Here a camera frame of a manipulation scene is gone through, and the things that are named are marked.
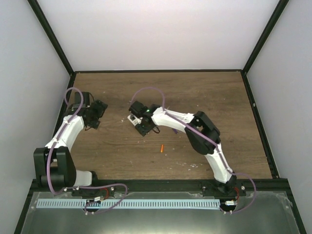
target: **white wall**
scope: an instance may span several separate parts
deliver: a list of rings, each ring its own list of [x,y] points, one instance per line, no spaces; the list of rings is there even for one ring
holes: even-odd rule
[[[281,177],[312,233],[312,1],[289,1],[249,82]]]
[[[278,0],[39,0],[74,70],[241,69]]]
[[[69,75],[26,0],[0,1],[0,232],[14,232],[33,152],[50,139]]]

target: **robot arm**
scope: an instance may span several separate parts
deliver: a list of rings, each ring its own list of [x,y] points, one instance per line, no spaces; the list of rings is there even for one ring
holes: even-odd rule
[[[50,178],[53,186],[73,187],[89,186],[92,182],[92,173],[76,170],[70,155],[72,146],[85,127],[97,129],[107,105],[100,100],[90,103],[88,92],[82,92],[83,105],[77,115],[70,122],[69,119],[78,109],[81,97],[75,93],[74,104],[72,104],[64,114],[63,123],[60,128],[44,148],[37,148],[34,152],[34,163],[36,179],[39,187],[47,187],[47,158],[48,153],[53,147],[51,163],[56,162],[57,166],[50,166]]]
[[[193,149],[204,155],[208,160],[220,191],[227,193],[235,184],[236,176],[230,173],[232,169],[222,152],[220,131],[205,113],[201,111],[196,114],[179,113],[167,109],[163,110],[159,105],[152,105],[148,108],[138,101],[131,105],[129,111],[131,114],[128,119],[142,136],[145,136],[156,126],[167,126],[186,133]],[[167,115],[166,112],[213,140],[217,144],[218,150],[213,144],[189,130],[185,125]]]

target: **wooden tabletop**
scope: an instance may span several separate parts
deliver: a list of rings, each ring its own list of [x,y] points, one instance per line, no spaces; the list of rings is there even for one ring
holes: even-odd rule
[[[142,137],[127,120],[133,94],[154,86],[165,93],[166,108],[207,114],[221,132],[223,152],[235,172],[272,178],[239,72],[84,73],[77,74],[74,86],[108,104],[99,128],[82,131],[73,145],[79,170],[95,171],[101,179],[214,177],[186,134],[160,127],[160,134]],[[142,91],[135,100],[146,106],[162,103],[154,90]]]

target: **perforated white strip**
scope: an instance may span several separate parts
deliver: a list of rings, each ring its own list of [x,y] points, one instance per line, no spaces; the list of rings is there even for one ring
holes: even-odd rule
[[[119,199],[91,204],[88,209],[107,209]],[[82,209],[86,199],[38,199],[37,208]],[[218,210],[218,199],[125,199],[114,209],[206,209]]]

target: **table surface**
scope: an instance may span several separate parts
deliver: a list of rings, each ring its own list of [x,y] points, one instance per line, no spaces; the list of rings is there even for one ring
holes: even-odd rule
[[[74,86],[108,104],[99,128],[81,131],[73,145],[78,170],[95,171],[100,179],[214,177],[184,133],[160,127],[160,134],[142,137],[127,120],[133,94],[154,86],[165,93],[166,108],[207,114],[221,132],[224,155],[235,172],[272,178],[239,72],[81,73]],[[162,103],[154,90],[142,91],[135,100],[146,106]]]

